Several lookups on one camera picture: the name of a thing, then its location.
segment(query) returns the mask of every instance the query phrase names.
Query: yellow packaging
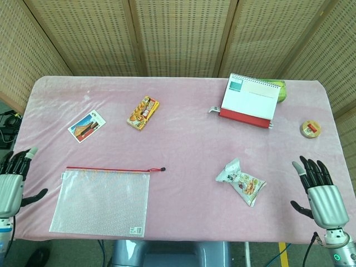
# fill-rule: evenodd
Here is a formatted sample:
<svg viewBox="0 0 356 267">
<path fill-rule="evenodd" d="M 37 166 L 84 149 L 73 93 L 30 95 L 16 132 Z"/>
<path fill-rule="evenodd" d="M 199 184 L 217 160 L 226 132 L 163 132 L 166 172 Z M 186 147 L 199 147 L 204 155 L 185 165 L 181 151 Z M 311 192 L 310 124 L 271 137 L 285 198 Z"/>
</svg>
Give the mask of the yellow packaging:
<svg viewBox="0 0 356 267">
<path fill-rule="evenodd" d="M 157 100 L 149 96 L 145 96 L 145 98 L 139 103 L 137 108 L 133 111 L 130 117 L 127 119 L 127 123 L 132 127 L 142 130 L 147 121 L 149 121 L 150 117 L 155 113 L 160 103 Z"/>
<path fill-rule="evenodd" d="M 316 121 L 309 120 L 301 125 L 300 132 L 306 138 L 316 138 L 322 132 L 322 128 Z"/>
</svg>

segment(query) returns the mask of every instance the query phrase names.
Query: black shoe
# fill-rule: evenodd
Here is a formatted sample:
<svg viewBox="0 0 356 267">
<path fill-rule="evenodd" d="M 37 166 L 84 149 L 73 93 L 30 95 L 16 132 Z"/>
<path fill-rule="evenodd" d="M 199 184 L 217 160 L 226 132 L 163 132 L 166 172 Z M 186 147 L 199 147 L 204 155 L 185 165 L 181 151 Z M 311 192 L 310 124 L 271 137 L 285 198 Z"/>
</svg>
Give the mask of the black shoe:
<svg viewBox="0 0 356 267">
<path fill-rule="evenodd" d="M 39 248 L 29 257 L 25 267 L 45 267 L 50 258 L 50 250 Z"/>
</svg>

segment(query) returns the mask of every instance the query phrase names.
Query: pink tablecloth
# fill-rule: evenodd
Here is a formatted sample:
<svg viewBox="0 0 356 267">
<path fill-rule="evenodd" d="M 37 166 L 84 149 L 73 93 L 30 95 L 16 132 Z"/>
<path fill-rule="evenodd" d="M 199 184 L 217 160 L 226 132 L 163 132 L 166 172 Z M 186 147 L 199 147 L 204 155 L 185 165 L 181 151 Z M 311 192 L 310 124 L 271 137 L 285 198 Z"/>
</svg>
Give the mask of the pink tablecloth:
<svg viewBox="0 0 356 267">
<path fill-rule="evenodd" d="M 97 238 L 50 233 L 48 229 L 66 166 L 109 169 L 166 167 L 151 174 L 145 239 L 286 241 L 308 243 L 324 231 L 289 204 L 308 201 L 291 162 L 299 155 L 322 160 L 339 186 L 356 236 L 356 201 L 325 89 L 318 81 L 287 81 L 274 128 L 266 130 L 208 114 L 219 106 L 226 79 L 43 77 L 29 99 L 16 150 L 37 146 L 24 196 L 46 187 L 40 201 L 22 208 L 16 237 L 30 240 Z M 126 124 L 149 95 L 161 102 L 138 131 Z M 95 109 L 107 123 L 79 144 L 67 128 Z M 318 121 L 323 132 L 306 139 L 299 126 Z M 228 184 L 215 181 L 238 157 L 241 168 L 267 182 L 255 207 Z"/>
</svg>

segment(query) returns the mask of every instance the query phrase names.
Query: black cable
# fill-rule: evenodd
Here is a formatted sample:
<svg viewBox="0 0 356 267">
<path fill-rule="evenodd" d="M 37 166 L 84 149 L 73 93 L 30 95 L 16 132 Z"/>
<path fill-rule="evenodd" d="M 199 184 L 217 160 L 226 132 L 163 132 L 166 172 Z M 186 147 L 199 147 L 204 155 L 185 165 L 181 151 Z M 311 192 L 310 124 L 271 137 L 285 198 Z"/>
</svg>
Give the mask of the black cable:
<svg viewBox="0 0 356 267">
<path fill-rule="evenodd" d="M 291 244 L 288 244 L 284 250 L 282 250 L 278 255 L 276 255 L 273 259 L 271 259 L 265 267 L 269 267 L 280 255 L 282 255 L 283 252 L 285 252 L 287 250 L 287 248 L 289 248 L 291 246 Z"/>
<path fill-rule="evenodd" d="M 99 246 L 101 248 L 101 252 L 102 252 L 102 267 L 105 267 L 105 247 L 104 247 L 104 240 L 98 240 Z"/>
<path fill-rule="evenodd" d="M 14 217 L 13 217 L 12 236 L 11 236 L 11 240 L 10 240 L 9 246 L 7 247 L 7 250 L 6 250 L 6 253 L 5 253 L 5 258 L 6 258 L 6 256 L 7 256 L 7 254 L 9 253 L 10 248 L 11 248 L 11 246 L 12 246 L 13 239 L 14 239 L 14 237 L 15 237 L 15 228 L 16 228 L 16 218 L 15 218 L 15 216 L 14 216 Z"/>
<path fill-rule="evenodd" d="M 305 267 L 305 263 L 306 263 L 306 259 L 308 257 L 309 251 L 312 248 L 311 246 L 315 242 L 315 239 L 317 238 L 317 236 L 319 236 L 318 233 L 314 232 L 313 237 L 311 238 L 310 244 L 305 252 L 305 256 L 304 256 L 304 260 L 303 260 L 303 267 Z"/>
<path fill-rule="evenodd" d="M 21 119 L 19 117 L 16 117 L 15 115 L 11 115 L 10 117 L 6 118 L 4 125 L 5 127 L 9 128 L 20 127 Z"/>
<path fill-rule="evenodd" d="M 101 240 L 101 242 L 102 242 L 102 250 L 104 251 L 104 257 L 103 257 L 102 267 L 105 267 L 106 253 L 105 253 L 104 240 Z"/>
<path fill-rule="evenodd" d="M 4 113 L 1 113 L 0 115 L 6 116 L 6 115 L 15 115 L 15 114 L 16 114 L 16 112 L 14 110 L 9 110 Z"/>
<path fill-rule="evenodd" d="M 106 267 L 111 267 L 111 264 L 112 264 L 112 256 L 111 256 L 109 262 L 107 263 Z"/>
</svg>

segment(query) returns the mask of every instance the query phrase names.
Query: red zipper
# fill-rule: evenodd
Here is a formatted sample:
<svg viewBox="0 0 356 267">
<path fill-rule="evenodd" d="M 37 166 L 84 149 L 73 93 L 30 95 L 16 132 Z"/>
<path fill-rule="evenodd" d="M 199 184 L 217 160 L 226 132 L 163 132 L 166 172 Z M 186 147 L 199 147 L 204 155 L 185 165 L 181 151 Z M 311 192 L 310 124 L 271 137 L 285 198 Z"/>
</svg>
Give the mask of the red zipper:
<svg viewBox="0 0 356 267">
<path fill-rule="evenodd" d="M 123 170 L 123 169 L 99 169 L 99 168 L 89 168 L 89 167 L 67 167 L 67 169 L 84 169 L 84 170 L 98 170 L 98 171 L 125 171 L 125 172 L 151 172 L 151 171 L 165 171 L 166 168 L 162 167 L 160 169 L 158 168 L 152 168 L 148 170 Z"/>
</svg>

